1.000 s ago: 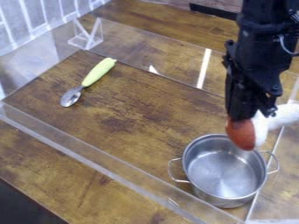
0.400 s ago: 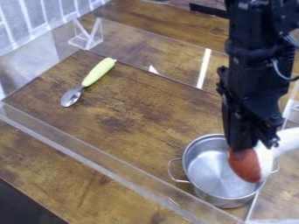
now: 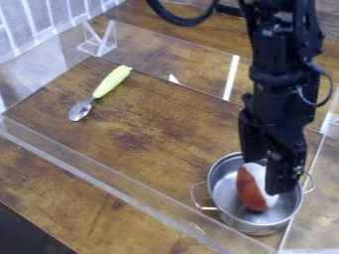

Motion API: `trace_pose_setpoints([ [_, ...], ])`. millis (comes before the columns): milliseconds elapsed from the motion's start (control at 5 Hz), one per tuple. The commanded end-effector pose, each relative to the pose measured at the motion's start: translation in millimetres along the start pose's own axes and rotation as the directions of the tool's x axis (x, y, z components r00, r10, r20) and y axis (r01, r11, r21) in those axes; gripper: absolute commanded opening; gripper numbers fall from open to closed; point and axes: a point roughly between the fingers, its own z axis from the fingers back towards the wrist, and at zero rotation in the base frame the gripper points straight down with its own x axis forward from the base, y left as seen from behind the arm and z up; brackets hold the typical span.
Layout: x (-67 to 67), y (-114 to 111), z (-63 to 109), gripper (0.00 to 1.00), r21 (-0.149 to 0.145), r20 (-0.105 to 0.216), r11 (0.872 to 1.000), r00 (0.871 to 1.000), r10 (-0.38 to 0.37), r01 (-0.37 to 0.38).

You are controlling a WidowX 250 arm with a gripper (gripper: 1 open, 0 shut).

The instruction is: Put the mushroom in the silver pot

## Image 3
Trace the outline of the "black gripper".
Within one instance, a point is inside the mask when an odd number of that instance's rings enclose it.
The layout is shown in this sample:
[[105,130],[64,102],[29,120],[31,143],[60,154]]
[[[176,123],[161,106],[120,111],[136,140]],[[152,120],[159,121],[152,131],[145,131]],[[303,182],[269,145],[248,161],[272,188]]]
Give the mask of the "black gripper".
[[268,195],[292,191],[304,173],[307,144],[303,129],[314,121],[315,107],[296,95],[243,95],[239,137],[244,161],[265,161]]

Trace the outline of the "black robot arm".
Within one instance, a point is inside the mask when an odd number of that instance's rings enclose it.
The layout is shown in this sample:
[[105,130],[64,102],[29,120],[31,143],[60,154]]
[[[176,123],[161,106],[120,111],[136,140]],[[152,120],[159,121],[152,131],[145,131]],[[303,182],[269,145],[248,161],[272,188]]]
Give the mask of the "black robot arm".
[[264,190],[292,191],[304,172],[306,125],[327,100],[318,97],[326,74],[314,58],[322,52],[315,0],[239,0],[253,50],[243,95],[239,135],[245,162],[265,160]]

